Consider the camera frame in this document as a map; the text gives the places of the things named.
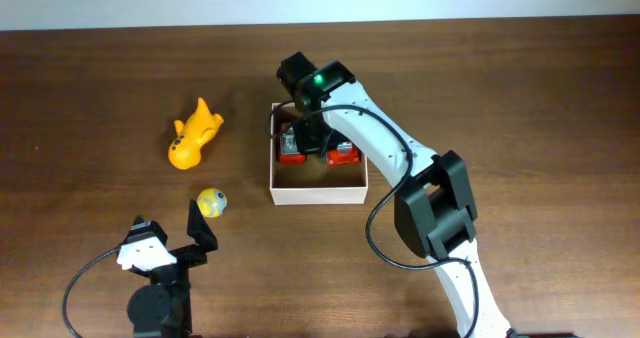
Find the red toy car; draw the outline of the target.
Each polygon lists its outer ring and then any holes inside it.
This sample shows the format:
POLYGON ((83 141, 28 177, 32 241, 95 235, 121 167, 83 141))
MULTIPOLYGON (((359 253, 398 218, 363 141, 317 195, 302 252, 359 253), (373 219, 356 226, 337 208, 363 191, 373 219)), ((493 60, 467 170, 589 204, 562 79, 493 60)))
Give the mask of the red toy car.
POLYGON ((278 162, 283 165, 300 165, 304 164, 306 160, 306 156, 298 149, 294 130, 288 123, 282 124, 279 135, 278 162))

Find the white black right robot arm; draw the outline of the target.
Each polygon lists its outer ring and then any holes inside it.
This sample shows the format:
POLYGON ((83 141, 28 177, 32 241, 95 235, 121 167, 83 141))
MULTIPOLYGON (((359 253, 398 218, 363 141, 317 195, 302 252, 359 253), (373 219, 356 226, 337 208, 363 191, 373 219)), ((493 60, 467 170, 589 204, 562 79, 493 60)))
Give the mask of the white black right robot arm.
POLYGON ((437 275, 454 311, 458 334, 514 336, 480 264, 474 226, 477 208, 463 159, 453 151, 438 154, 408 135, 338 61, 317 67, 297 52, 281 62, 276 77, 300 115, 273 137, 293 134, 296 150, 304 156, 328 157, 350 143, 389 183, 390 191, 365 224, 372 251, 391 266, 414 268, 389 258, 373 240, 373 223, 391 204, 398 235, 423 261, 418 270, 437 275))

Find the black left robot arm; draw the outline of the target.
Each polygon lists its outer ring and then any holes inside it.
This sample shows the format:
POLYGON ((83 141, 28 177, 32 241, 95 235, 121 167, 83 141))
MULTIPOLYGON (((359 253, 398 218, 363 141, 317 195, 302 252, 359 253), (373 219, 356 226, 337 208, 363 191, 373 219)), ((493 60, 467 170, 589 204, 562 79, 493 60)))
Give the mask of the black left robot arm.
POLYGON ((135 218, 122 242, 117 264, 149 283, 137 289, 127 305, 134 338, 189 337, 192 332, 189 270, 207 263, 218 241, 199 206, 189 203, 187 235, 194 242, 169 250, 167 234, 156 221, 135 218))

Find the red toy fire truck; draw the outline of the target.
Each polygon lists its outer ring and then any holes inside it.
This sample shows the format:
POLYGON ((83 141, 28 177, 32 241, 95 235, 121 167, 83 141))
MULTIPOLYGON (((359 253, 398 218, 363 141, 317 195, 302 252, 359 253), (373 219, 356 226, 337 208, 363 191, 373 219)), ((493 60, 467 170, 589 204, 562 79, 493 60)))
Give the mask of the red toy fire truck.
POLYGON ((335 149, 328 151, 326 158, 329 167, 361 163, 360 150, 352 142, 338 144, 335 149))

